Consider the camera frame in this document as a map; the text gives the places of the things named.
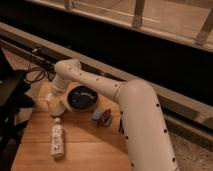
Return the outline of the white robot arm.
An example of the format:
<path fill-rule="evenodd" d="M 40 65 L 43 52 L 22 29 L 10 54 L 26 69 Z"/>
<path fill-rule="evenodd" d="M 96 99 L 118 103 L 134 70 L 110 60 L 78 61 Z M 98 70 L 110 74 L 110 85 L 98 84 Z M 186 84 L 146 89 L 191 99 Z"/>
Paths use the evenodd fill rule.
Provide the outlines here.
<path fill-rule="evenodd" d="M 122 82 L 81 69 L 77 59 L 54 66 L 49 111 L 60 116 L 60 97 L 69 84 L 78 82 L 119 105 L 133 171 L 180 171 L 161 106 L 153 87 L 142 79 Z"/>

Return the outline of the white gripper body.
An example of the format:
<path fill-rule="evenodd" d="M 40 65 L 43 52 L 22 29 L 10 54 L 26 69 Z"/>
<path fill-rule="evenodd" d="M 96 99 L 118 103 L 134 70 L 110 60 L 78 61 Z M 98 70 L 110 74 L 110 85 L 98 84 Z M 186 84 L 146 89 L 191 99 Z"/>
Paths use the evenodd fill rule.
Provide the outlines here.
<path fill-rule="evenodd" d="M 66 105 L 63 102 L 64 93 L 51 90 L 49 99 L 49 110 L 51 112 L 64 112 Z"/>

